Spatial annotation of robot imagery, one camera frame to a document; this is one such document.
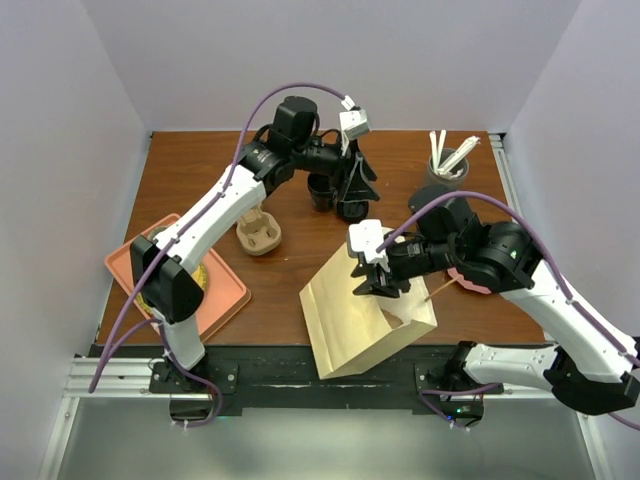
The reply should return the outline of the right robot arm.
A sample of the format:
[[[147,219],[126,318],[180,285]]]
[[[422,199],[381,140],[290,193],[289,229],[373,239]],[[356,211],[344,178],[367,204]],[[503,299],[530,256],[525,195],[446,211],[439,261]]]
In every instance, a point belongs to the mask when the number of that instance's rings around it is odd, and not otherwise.
[[[387,232],[378,220],[348,229],[361,278],[356,295],[400,299],[413,279],[450,268],[517,306],[552,337],[534,347],[460,342],[424,397],[477,395],[513,384],[551,393],[574,411],[617,417],[639,399],[639,340],[609,323],[565,279],[532,227],[497,199],[428,187],[411,217]]]

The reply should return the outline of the brown paper bag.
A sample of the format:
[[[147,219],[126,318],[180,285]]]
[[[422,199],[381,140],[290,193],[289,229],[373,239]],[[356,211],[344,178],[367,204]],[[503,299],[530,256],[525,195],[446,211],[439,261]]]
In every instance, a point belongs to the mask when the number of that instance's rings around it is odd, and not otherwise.
[[[438,327],[422,277],[397,299],[356,296],[355,267],[342,244],[299,292],[321,380],[362,374]]]

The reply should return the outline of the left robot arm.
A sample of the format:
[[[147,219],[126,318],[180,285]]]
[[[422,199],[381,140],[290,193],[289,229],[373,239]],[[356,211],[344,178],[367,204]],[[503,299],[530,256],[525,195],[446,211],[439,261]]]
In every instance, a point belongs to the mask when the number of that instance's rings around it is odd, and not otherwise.
[[[242,145],[237,162],[177,222],[154,239],[136,237],[130,245],[134,293],[160,322],[161,336],[175,365],[171,378],[185,392],[207,380],[205,347],[196,311],[203,289],[192,277],[209,249],[247,212],[260,205],[298,170],[308,172],[313,200],[328,203],[349,223],[366,218],[378,200],[376,174],[358,146],[370,130],[367,113],[349,97],[342,101],[339,137],[327,144],[318,135],[318,107],[288,96],[273,121]]]

